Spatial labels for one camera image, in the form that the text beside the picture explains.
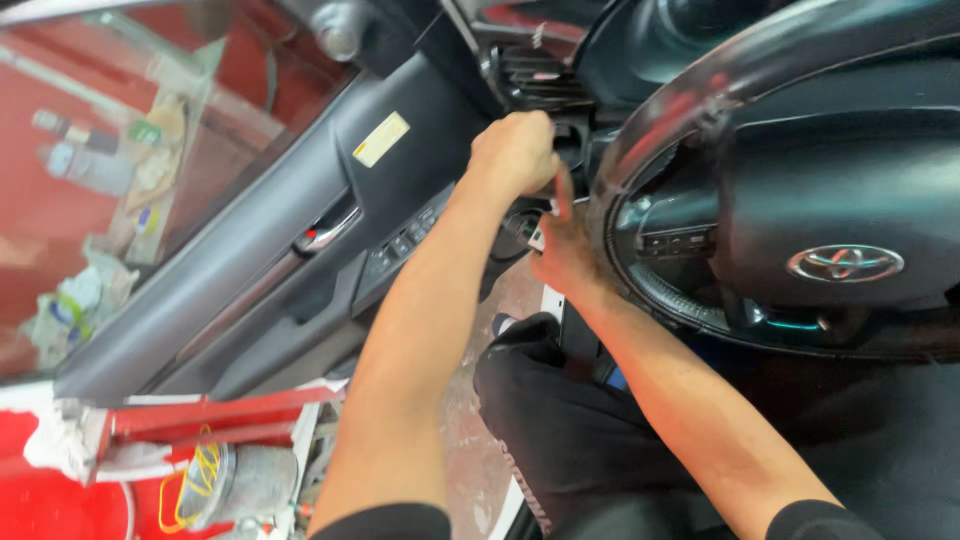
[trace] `bottle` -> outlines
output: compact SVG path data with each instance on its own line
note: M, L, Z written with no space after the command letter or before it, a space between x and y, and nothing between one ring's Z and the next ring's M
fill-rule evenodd
M101 154L116 154L120 146L117 137L97 128L74 124L70 118L46 109L38 109L34 113L33 125L35 128L56 135L61 140Z

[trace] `forearm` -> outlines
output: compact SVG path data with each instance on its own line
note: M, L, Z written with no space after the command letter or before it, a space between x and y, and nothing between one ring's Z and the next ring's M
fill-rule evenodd
M391 414L437 412L467 346L485 263L510 203L461 188L476 184L458 185L397 277L361 355L352 401ZM368 392L378 397L361 399ZM384 400L385 393L396 400Z
M310 532L386 503L444 505L438 433L504 202L462 183L383 302L350 385Z
M610 350L650 425L743 540L800 499L836 502L800 456L715 371L608 285L574 306Z

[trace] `power window switch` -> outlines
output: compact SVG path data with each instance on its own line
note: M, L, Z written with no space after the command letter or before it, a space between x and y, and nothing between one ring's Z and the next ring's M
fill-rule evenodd
M414 251L414 247L410 244L410 240L408 240L403 233L398 234L393 240L390 241L390 248L394 250L394 253L399 258L404 258L410 255L410 252Z
M410 237L413 238L414 242L418 244L426 238L426 229L420 223L416 221L410 224L410 227L407 228L407 234L410 234Z

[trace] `workshop floor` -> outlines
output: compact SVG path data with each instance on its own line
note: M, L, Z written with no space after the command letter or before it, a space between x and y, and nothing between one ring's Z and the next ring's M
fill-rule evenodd
M467 352L446 391L441 433L453 540L488 538L510 484L503 453L480 419L472 380L477 359L493 340L493 316L503 311L520 319L540 311L543 284L530 275L528 261L524 258L501 276L480 305Z

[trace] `steering wheel control buttons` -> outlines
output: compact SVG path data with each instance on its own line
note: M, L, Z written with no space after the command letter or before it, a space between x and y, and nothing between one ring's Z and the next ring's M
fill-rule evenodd
M636 250L643 258L703 257L713 252L713 227L641 233Z

